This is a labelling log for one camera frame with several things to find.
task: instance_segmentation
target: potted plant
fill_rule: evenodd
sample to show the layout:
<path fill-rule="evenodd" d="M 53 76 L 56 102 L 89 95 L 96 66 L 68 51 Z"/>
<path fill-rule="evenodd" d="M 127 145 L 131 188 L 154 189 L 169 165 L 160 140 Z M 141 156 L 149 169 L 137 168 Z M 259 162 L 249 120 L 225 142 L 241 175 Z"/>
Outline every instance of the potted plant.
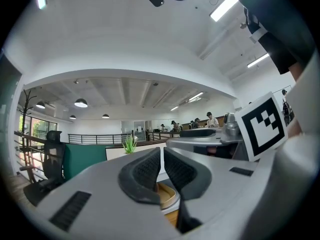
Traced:
<path fill-rule="evenodd" d="M 132 138 L 132 136 L 129 135 L 126 137 L 125 144 L 122 143 L 122 146 L 126 155 L 132 154 L 136 149 L 137 143 L 134 142 L 134 138 Z"/>

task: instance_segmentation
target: office chair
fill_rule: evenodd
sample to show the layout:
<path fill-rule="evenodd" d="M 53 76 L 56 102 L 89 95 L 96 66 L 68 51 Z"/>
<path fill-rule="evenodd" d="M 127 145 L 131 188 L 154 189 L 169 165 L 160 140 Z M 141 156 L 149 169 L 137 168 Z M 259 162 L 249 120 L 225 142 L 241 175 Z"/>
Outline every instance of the office chair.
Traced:
<path fill-rule="evenodd" d="M 61 131 L 57 130 L 50 130 L 46 134 L 42 168 L 47 179 L 36 181 L 32 173 L 32 170 L 36 169 L 33 165 L 20 167 L 20 171 L 27 171 L 29 176 L 32 175 L 33 183 L 24 187 L 23 192 L 34 206 L 37 206 L 51 190 L 65 181 L 62 166 L 66 144 L 60 142 L 60 134 Z"/>

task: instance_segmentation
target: sleeve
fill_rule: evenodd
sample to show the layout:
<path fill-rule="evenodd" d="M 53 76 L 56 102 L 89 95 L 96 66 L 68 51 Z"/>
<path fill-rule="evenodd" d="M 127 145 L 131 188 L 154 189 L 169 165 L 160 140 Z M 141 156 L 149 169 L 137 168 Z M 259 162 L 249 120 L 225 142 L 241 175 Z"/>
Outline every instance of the sleeve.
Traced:
<path fill-rule="evenodd" d="M 214 118 L 214 124 L 215 124 L 214 126 L 219 127 L 218 119 Z"/>

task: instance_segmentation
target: person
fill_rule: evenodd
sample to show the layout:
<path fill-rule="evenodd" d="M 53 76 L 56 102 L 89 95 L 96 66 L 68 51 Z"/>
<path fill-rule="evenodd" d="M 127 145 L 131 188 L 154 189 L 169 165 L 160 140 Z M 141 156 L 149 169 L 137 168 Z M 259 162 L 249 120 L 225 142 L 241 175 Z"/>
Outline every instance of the person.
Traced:
<path fill-rule="evenodd" d="M 285 126 L 288 126 L 289 123 L 294 119 L 295 114 L 287 102 L 287 99 L 286 99 L 287 91 L 285 89 L 283 89 L 281 92 L 283 95 L 283 97 L 282 97 L 282 111 L 283 111 L 283 115 L 284 115 L 284 122 L 285 122 Z"/>
<path fill-rule="evenodd" d="M 180 131 L 182 131 L 182 125 L 180 125 L 180 123 L 177 123 L 177 125 L 180 127 Z"/>
<path fill-rule="evenodd" d="M 172 130 L 174 132 L 180 132 L 180 127 L 178 126 L 178 124 L 174 120 L 171 121 L 171 124 L 173 125 L 173 129 Z"/>
<path fill-rule="evenodd" d="M 194 124 L 193 124 L 194 129 L 198 129 L 200 127 L 199 121 L 200 121 L 200 119 L 198 117 L 196 119 L 194 119 Z"/>
<path fill-rule="evenodd" d="M 208 128 L 219 127 L 218 120 L 212 116 L 211 112 L 206 113 L 206 116 L 209 118 L 209 120 L 206 122 Z"/>
<path fill-rule="evenodd" d="M 290 71 L 297 81 L 316 48 L 299 12 L 288 0 L 238 1 L 244 6 L 251 37 L 267 51 L 280 74 Z M 293 121 L 289 138 L 301 132 L 298 121 Z"/>
<path fill-rule="evenodd" d="M 194 121 L 191 120 L 190 121 L 190 124 L 189 124 L 189 130 L 193 129 L 194 128 Z"/>

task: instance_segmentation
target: green partition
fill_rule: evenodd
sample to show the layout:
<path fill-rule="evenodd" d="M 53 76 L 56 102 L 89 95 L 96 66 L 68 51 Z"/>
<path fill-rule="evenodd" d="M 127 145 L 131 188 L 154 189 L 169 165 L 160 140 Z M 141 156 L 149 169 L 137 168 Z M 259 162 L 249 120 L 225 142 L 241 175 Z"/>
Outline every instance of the green partition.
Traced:
<path fill-rule="evenodd" d="M 66 144 L 63 162 L 63 174 L 68 181 L 84 169 L 107 161 L 105 147 L 113 145 Z"/>

